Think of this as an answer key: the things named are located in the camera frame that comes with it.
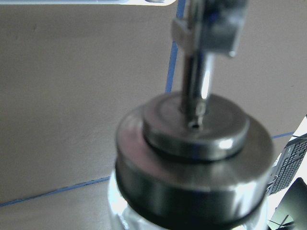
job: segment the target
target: metal lid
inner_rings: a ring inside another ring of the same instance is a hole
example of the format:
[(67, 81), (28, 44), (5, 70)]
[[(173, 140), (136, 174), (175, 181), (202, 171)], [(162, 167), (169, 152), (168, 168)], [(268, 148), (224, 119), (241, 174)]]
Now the metal lid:
[(116, 162), (118, 187), (140, 215), (161, 226), (221, 225), (243, 218), (261, 202), (274, 153), (256, 120), (249, 117), (246, 144), (238, 154), (192, 162), (170, 160), (148, 145), (143, 113), (139, 107), (120, 123)]
[(167, 154), (191, 160), (220, 160), (243, 148), (248, 116), (234, 103), (211, 95), (201, 129), (188, 126), (180, 108), (180, 93), (151, 100), (144, 109), (144, 137)]

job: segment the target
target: black keyboard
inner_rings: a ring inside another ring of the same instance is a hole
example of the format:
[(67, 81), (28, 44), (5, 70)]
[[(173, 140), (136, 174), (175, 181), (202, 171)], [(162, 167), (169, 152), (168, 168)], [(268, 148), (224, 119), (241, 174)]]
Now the black keyboard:
[(288, 187), (301, 165), (307, 151), (307, 134), (288, 142), (278, 161), (275, 175), (277, 179), (270, 188), (269, 194), (277, 193)]

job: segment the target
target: beige wall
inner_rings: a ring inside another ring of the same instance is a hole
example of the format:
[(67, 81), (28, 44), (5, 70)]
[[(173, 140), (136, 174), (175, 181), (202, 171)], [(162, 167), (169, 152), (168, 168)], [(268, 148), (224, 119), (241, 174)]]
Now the beige wall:
[[(176, 7), (0, 7), (0, 203), (110, 174), (118, 122), (164, 92)], [(307, 112), (306, 12), (251, 0), (237, 57), (216, 62), (213, 92), (272, 136)]]

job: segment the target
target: stainless steel lid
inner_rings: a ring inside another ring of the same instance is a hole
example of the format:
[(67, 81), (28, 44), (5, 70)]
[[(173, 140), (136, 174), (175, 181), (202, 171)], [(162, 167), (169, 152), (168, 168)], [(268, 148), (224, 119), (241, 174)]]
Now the stainless steel lid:
[(180, 92), (151, 100), (144, 109), (144, 137), (167, 154), (190, 160), (229, 157), (245, 144), (248, 116), (234, 103), (211, 95), (202, 126), (187, 126), (180, 111)]
[[(166, 97), (172, 100), (175, 95)], [(213, 98), (221, 101), (219, 104), (228, 103), (218, 96)], [(142, 106), (133, 110), (117, 130), (117, 182), (133, 209), (149, 221), (166, 228), (173, 226), (172, 229), (204, 223), (227, 225), (257, 209), (274, 154), (270, 136), (255, 119), (248, 117), (245, 145), (235, 154), (218, 161), (191, 161), (166, 154), (158, 145), (153, 148), (146, 141), (146, 109)], [(213, 137), (219, 139), (219, 133)]]

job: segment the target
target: metal rod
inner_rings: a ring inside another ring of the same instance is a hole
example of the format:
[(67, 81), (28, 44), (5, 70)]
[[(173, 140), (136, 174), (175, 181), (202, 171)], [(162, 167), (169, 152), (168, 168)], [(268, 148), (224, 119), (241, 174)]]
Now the metal rod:
[(187, 124), (201, 128), (211, 91), (214, 55), (197, 52), (185, 57), (181, 108)]
[(200, 50), (205, 3), (193, 0), (189, 8), (188, 28), (193, 33), (194, 51), (185, 57), (181, 110), (192, 128), (202, 127), (213, 73), (213, 54)]

